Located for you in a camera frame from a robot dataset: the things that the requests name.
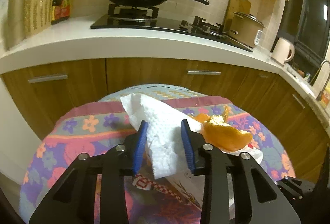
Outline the grey dish cloth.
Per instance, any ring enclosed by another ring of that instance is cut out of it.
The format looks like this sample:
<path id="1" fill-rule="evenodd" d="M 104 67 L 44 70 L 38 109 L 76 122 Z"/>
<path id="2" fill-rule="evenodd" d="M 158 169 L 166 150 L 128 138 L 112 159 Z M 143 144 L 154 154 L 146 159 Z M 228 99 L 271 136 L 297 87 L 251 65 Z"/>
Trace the grey dish cloth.
<path id="1" fill-rule="evenodd" d="M 311 94 L 306 96 L 305 101 L 309 104 L 321 125 L 326 130 L 329 127 L 329 114 Z"/>

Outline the white tissue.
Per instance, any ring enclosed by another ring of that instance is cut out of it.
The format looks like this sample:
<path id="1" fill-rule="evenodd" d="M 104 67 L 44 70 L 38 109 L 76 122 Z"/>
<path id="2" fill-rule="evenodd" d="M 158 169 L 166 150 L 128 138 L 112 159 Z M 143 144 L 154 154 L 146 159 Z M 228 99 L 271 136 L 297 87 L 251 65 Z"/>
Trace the white tissue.
<path id="1" fill-rule="evenodd" d="M 181 122 L 186 119 L 191 131 L 201 131 L 202 124 L 168 104 L 144 94 L 131 93 L 120 98 L 136 129 L 148 124 L 146 152 L 155 179 L 169 177 L 188 169 L 181 139 Z"/>

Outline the black gas stove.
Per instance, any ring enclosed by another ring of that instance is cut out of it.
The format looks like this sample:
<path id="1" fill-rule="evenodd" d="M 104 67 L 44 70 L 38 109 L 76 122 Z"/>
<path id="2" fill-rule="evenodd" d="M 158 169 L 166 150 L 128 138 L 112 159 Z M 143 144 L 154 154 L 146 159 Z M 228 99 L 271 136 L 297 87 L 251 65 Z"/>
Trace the black gas stove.
<path id="1" fill-rule="evenodd" d="M 181 33 L 222 42 L 251 53 L 252 48 L 230 38 L 223 33 L 223 25 L 212 25 L 204 18 L 196 16 L 193 22 L 174 20 L 158 16 L 159 8 L 127 8 L 109 5 L 107 14 L 91 25 L 91 29 L 138 28 Z"/>

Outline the wooden cutting board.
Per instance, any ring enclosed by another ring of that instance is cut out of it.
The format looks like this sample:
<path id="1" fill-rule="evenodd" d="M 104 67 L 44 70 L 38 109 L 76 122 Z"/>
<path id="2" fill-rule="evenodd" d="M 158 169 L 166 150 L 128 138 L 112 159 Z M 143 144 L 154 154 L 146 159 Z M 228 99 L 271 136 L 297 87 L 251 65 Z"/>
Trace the wooden cutting board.
<path id="1" fill-rule="evenodd" d="M 226 13 L 224 16 L 223 32 L 229 30 L 234 16 L 234 12 L 249 13 L 251 10 L 251 2 L 249 0 L 229 0 Z"/>

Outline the dark kitchen window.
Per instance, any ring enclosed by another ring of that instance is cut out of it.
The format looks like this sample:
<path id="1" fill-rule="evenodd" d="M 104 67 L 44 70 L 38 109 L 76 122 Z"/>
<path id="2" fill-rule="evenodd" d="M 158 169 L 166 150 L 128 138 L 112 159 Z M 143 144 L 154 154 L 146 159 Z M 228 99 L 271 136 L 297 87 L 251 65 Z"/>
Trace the dark kitchen window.
<path id="1" fill-rule="evenodd" d="M 276 37 L 294 45 L 289 65 L 313 77 L 328 50 L 329 0 L 286 1 Z"/>

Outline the beige plastic utensil basket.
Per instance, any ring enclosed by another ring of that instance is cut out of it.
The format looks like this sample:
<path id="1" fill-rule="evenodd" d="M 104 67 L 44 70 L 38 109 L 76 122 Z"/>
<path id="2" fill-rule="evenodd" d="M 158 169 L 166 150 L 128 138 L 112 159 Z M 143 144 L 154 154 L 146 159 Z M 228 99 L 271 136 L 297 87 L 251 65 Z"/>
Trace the beige plastic utensil basket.
<path id="1" fill-rule="evenodd" d="M 53 0 L 25 0 L 24 26 L 27 37 L 33 36 L 51 25 Z"/>

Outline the clear plastic snack bag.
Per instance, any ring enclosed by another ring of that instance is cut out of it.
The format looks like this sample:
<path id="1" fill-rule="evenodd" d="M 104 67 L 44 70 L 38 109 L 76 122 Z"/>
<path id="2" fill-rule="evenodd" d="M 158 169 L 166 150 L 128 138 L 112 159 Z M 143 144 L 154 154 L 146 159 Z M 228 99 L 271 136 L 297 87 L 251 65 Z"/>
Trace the clear plastic snack bag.
<path id="1" fill-rule="evenodd" d="M 185 203 L 186 199 L 183 198 L 181 195 L 179 195 L 177 192 L 174 192 L 173 190 L 169 189 L 165 185 L 159 184 L 151 179 L 148 179 L 147 177 L 137 174 L 135 175 L 133 182 L 133 186 L 135 186 L 138 189 L 142 190 L 155 190 L 157 192 L 163 193 L 168 196 L 172 196 L 176 200 L 178 200 L 180 203 Z"/>

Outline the white electric kettle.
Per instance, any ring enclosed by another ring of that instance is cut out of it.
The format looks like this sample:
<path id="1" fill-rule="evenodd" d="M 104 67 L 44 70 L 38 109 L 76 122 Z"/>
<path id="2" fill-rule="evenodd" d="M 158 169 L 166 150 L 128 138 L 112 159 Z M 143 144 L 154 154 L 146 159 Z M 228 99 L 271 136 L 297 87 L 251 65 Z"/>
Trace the white electric kettle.
<path id="1" fill-rule="evenodd" d="M 275 45 L 275 48 L 271 54 L 271 58 L 280 65 L 284 65 L 285 63 L 293 59 L 294 54 L 295 54 L 294 45 L 290 41 L 282 37 L 279 37 Z"/>

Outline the small orange peel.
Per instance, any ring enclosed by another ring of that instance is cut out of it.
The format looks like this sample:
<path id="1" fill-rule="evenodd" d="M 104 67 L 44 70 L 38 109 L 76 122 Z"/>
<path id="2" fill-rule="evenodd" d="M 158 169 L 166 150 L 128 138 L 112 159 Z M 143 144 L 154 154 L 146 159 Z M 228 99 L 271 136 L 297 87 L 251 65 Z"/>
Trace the small orange peel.
<path id="1" fill-rule="evenodd" d="M 225 105 L 221 115 L 200 113 L 192 116 L 194 120 L 202 124 L 201 134 L 207 143 L 216 146 L 225 152 L 235 152 L 246 147 L 252 140 L 252 134 L 236 129 L 227 123 L 229 107 Z"/>

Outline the steel thermos bottle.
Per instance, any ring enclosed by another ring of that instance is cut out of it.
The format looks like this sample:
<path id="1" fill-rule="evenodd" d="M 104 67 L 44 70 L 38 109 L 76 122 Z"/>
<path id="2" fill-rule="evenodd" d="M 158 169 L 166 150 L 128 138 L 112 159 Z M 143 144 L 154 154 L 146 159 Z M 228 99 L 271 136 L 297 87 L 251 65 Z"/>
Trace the steel thermos bottle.
<path id="1" fill-rule="evenodd" d="M 7 47 L 11 49 L 26 38 L 25 0 L 8 0 L 7 23 Z"/>

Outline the steel kitchen faucet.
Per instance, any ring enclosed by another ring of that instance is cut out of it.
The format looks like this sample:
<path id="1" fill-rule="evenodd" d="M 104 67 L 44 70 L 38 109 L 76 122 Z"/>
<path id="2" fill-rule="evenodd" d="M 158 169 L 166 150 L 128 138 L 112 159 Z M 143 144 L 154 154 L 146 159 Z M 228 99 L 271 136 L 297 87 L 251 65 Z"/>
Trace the steel kitchen faucet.
<path id="1" fill-rule="evenodd" d="M 317 94 L 317 101 L 320 101 L 322 94 L 329 82 L 329 60 L 324 59 L 321 63 L 321 67 L 316 78 L 315 90 Z"/>

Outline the clear floral plastic bottle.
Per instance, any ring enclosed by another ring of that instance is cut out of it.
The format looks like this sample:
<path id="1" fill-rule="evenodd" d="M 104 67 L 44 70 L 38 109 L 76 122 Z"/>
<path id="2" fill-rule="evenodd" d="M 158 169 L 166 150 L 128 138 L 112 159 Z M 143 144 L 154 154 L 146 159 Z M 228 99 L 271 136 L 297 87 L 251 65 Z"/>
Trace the clear floral plastic bottle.
<path id="1" fill-rule="evenodd" d="M 242 152 L 249 153 L 258 164 L 261 164 L 263 160 L 263 153 L 260 149 L 250 147 L 249 145 L 241 150 L 235 152 L 223 153 L 239 156 Z M 196 208 L 202 209 L 203 196 L 204 196 L 204 184 L 205 176 L 193 176 L 191 171 L 187 167 L 186 157 L 184 151 L 180 154 L 171 153 L 169 156 L 163 157 L 162 165 L 168 175 L 166 179 L 178 190 L 185 198 L 189 200 Z M 227 174 L 228 179 L 228 191 L 229 191 L 229 217 L 230 220 L 234 220 L 234 190 L 232 176 Z"/>

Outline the floral tablecloth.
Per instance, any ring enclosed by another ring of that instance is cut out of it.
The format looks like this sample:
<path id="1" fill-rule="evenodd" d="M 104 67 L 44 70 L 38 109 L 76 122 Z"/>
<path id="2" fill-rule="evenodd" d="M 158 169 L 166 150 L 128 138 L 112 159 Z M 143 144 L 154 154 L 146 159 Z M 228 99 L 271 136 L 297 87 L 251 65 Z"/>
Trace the floral tablecloth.
<path id="1" fill-rule="evenodd" d="M 65 169 L 81 153 L 90 156 L 106 153 L 134 133 L 120 98 L 141 93 L 161 100 L 189 115 L 209 116 L 222 114 L 229 107 L 229 123 L 236 129 L 252 134 L 250 147 L 260 149 L 260 166 L 273 179 L 295 175 L 293 165 L 283 145 L 259 120 L 222 97 L 205 94 L 183 87 L 164 84 L 145 84 L 107 95 L 97 103 L 73 108 L 62 116 L 34 154 L 20 190 L 19 214 L 28 222 L 36 207 Z M 151 163 L 146 160 L 141 175 L 178 192 L 166 179 L 154 179 Z M 172 196 L 155 190 L 138 189 L 131 178 L 125 180 L 125 198 L 130 223 L 199 223 L 201 211 L 189 202 L 180 203 Z"/>

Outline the yellow detergent bottle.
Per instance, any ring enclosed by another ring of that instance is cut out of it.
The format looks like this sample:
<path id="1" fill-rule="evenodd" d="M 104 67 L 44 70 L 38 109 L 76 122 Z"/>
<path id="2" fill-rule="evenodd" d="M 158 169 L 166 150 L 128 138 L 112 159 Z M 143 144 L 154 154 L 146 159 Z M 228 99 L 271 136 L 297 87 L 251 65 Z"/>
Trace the yellow detergent bottle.
<path id="1" fill-rule="evenodd" d="M 330 87 L 329 85 L 327 85 L 321 95 L 321 106 L 323 108 L 327 108 L 329 107 L 329 103 L 330 103 Z"/>

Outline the brown rice cooker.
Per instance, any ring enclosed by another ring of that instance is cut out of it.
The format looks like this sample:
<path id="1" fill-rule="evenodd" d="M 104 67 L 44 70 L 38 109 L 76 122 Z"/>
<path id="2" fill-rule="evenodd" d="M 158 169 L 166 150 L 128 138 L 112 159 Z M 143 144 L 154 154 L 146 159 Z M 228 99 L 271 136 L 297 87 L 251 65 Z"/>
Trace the brown rice cooker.
<path id="1" fill-rule="evenodd" d="M 244 45 L 254 48 L 259 45 L 264 28 L 264 24 L 255 16 L 234 12 L 229 30 L 226 33 Z"/>

